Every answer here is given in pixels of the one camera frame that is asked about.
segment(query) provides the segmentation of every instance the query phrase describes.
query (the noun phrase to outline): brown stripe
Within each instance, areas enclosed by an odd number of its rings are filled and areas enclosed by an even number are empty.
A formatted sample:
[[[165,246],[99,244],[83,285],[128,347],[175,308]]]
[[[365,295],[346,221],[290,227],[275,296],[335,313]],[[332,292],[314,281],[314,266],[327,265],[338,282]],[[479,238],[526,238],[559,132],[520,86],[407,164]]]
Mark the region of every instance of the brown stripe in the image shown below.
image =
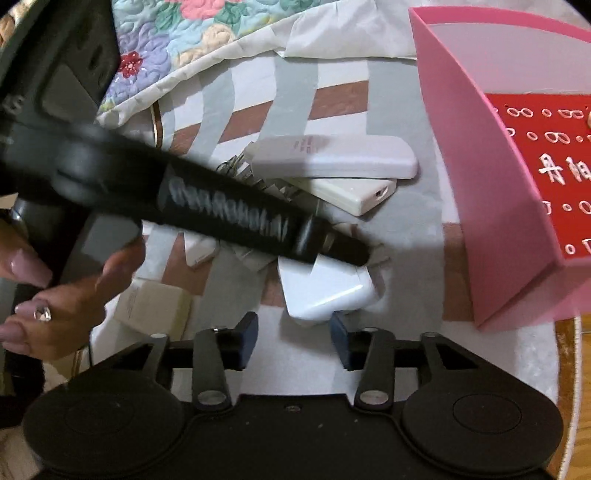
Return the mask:
[[[259,133],[273,102],[260,103],[234,112],[219,143]]]
[[[175,155],[186,155],[191,145],[193,145],[200,128],[201,124],[197,124],[177,130],[174,133],[169,152]]]
[[[569,440],[570,422],[573,418],[574,407],[574,382],[575,382],[575,346],[574,346],[574,320],[563,320],[554,324],[556,332],[556,344],[558,346],[558,409],[563,420],[563,437],[560,446],[548,465],[548,473],[553,478],[558,477],[560,464],[566,452],[566,444]]]
[[[279,279],[277,262],[273,262],[267,268],[267,278],[265,279],[265,288],[261,296],[261,305],[285,307],[285,297],[283,296],[283,287]]]
[[[184,235],[180,233],[174,242],[173,251],[168,258],[166,269],[162,275],[162,283],[180,287],[191,295],[203,295],[205,284],[212,268],[212,260],[195,267],[187,265]]]
[[[309,120],[367,112],[369,82],[344,83],[316,90]]]
[[[443,241],[445,261],[443,320],[472,322],[474,315],[470,296],[468,258],[462,227],[457,223],[444,223]]]
[[[158,103],[158,100],[156,100],[152,104],[151,112],[152,122],[154,124],[154,137],[156,141],[156,148],[160,150],[162,148],[162,138],[164,136],[164,131],[162,129],[162,114],[160,113],[160,104]]]

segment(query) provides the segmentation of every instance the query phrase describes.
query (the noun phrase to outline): pink flower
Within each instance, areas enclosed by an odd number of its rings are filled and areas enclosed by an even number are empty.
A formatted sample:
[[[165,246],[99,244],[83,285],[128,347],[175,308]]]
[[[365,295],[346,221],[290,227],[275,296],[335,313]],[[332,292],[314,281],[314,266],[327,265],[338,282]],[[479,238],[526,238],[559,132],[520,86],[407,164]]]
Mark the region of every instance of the pink flower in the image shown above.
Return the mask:
[[[181,13],[188,20],[205,20],[215,17],[223,8],[225,0],[167,0],[172,4],[181,4]],[[241,0],[228,0],[238,3]]]

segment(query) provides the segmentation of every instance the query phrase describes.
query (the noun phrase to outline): metal screw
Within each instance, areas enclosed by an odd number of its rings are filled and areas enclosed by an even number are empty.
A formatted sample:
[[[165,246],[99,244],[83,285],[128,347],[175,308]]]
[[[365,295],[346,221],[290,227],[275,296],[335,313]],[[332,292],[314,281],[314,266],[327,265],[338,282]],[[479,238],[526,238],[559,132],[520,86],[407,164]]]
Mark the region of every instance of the metal screw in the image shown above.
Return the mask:
[[[206,405],[208,407],[214,407],[215,405],[220,405],[224,403],[227,399],[225,393],[220,392],[219,390],[206,390],[201,392],[197,395],[197,401],[201,405]]]
[[[359,396],[366,405],[384,405],[389,398],[389,395],[381,390],[366,390]]]

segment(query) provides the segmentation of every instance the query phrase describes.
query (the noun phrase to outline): quilted fabric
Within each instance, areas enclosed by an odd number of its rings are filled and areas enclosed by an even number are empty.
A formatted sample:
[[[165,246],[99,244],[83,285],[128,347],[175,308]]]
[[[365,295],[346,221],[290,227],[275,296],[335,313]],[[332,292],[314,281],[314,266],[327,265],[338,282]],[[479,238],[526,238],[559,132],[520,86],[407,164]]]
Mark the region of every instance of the quilted fabric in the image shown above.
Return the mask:
[[[334,0],[113,0],[121,65],[101,111],[282,18]]]

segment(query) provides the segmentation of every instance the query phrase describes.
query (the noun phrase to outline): white charger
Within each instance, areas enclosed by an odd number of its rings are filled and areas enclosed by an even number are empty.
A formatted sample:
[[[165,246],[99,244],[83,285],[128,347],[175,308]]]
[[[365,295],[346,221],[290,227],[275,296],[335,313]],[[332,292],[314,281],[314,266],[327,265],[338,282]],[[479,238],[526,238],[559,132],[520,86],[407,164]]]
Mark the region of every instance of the white charger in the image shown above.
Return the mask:
[[[418,172],[413,149],[388,135],[281,135],[245,153],[259,179],[411,179]]]
[[[379,300],[367,267],[354,267],[324,255],[314,265],[279,258],[285,305],[299,324],[330,320],[333,312],[358,310]]]
[[[396,192],[396,180],[286,179],[299,189],[356,217],[367,213]]]

